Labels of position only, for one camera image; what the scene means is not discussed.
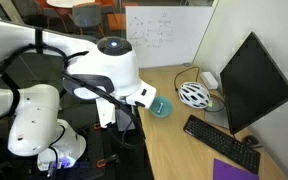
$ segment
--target keyboard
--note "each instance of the keyboard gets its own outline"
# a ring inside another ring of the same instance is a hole
[[[253,148],[237,141],[193,115],[188,118],[184,131],[251,173],[258,174],[261,154]]]

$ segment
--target computer monitor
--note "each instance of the computer monitor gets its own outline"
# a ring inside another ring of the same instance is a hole
[[[220,73],[231,134],[288,101],[288,81],[255,33]]]

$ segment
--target desk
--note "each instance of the desk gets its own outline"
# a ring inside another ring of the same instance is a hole
[[[164,119],[157,119],[149,110],[139,108],[143,129],[146,135],[146,146],[150,158],[153,174],[156,180],[169,179],[213,179],[213,160],[217,158],[235,167],[241,166],[221,155],[217,151],[198,141],[183,131],[183,127],[190,114],[204,119],[204,111],[184,105],[174,90],[174,77],[184,66],[152,68],[140,70],[140,77],[145,82],[156,87],[157,96],[167,97],[172,101],[173,113]],[[186,81],[194,81],[197,69],[181,74],[177,78],[177,87]],[[241,140],[250,134],[247,129],[236,134]],[[259,176],[261,180],[287,179],[269,154],[260,148],[261,162]]]
[[[74,5],[92,3],[95,0],[47,0],[47,4],[60,8],[73,8]]]

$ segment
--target bicycle helmet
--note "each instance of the bicycle helmet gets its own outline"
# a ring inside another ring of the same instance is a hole
[[[206,108],[210,100],[206,88],[196,82],[183,83],[179,88],[178,96],[184,104],[198,109]]]

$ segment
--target purple folder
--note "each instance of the purple folder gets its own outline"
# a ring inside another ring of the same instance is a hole
[[[213,180],[259,180],[259,177],[248,171],[214,159]]]

